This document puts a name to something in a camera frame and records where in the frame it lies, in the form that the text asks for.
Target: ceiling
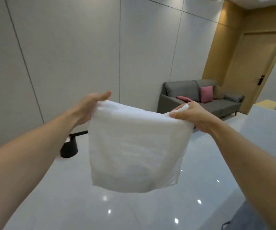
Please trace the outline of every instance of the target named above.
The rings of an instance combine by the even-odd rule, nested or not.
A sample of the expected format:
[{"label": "ceiling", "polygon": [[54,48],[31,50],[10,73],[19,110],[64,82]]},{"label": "ceiling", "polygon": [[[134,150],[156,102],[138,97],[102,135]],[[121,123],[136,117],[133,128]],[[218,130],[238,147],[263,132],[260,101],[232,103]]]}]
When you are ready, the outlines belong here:
[{"label": "ceiling", "polygon": [[276,5],[276,0],[230,0],[245,9],[255,9]]}]

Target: sofa armrest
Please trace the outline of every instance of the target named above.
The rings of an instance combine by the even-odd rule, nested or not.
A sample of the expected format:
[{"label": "sofa armrest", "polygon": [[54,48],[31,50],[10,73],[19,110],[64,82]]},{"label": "sofa armrest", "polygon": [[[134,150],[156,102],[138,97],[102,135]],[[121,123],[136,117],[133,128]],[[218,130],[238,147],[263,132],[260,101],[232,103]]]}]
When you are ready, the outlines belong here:
[{"label": "sofa armrest", "polygon": [[224,99],[231,100],[231,101],[234,101],[236,103],[240,103],[240,102],[242,103],[243,100],[244,100],[244,95],[226,93],[224,95]]},{"label": "sofa armrest", "polygon": [[170,112],[171,110],[173,110],[174,108],[178,107],[183,103],[185,102],[182,100],[161,94],[159,96],[157,112],[161,114]]}]

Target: person's left hand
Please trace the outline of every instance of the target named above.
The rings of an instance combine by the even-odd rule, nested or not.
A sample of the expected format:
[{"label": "person's left hand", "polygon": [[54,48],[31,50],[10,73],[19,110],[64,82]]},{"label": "person's left hand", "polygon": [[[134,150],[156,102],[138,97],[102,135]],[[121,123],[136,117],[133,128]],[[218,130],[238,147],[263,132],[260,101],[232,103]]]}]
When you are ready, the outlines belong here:
[{"label": "person's left hand", "polygon": [[79,120],[76,126],[84,124],[90,120],[90,114],[94,111],[98,101],[105,101],[111,96],[111,91],[106,93],[90,93],[84,97],[79,104],[73,108]]}]

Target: pink pillow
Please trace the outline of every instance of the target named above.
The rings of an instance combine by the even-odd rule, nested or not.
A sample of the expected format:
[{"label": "pink pillow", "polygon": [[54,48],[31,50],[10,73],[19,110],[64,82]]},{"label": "pink pillow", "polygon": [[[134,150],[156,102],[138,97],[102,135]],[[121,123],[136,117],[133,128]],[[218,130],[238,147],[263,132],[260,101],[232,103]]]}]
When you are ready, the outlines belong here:
[{"label": "pink pillow", "polygon": [[176,96],[177,99],[182,100],[184,102],[193,102],[193,100],[191,100],[188,97],[184,97],[184,96]]},{"label": "pink pillow", "polygon": [[201,87],[201,103],[212,101],[212,86]]}]

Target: hand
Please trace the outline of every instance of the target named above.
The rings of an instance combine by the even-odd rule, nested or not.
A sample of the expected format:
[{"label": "hand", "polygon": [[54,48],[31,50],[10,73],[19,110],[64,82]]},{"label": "hand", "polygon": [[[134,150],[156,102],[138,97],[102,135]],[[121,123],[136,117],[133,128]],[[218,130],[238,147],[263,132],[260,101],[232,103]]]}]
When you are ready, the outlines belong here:
[{"label": "hand", "polygon": [[[222,120],[214,116],[212,113],[206,111],[197,102],[189,102],[188,104],[189,108],[187,110],[180,112],[171,112],[169,116],[175,119],[188,120],[194,123],[197,128],[205,133],[210,133],[211,127],[214,124],[222,122]],[[184,105],[186,105],[186,103],[178,106],[174,110],[178,110]]]},{"label": "hand", "polygon": [[76,126],[88,122],[98,101],[105,101],[109,99],[110,96],[111,91],[107,91],[106,93],[90,93],[84,97],[79,104],[72,109],[75,115],[79,118]]}]

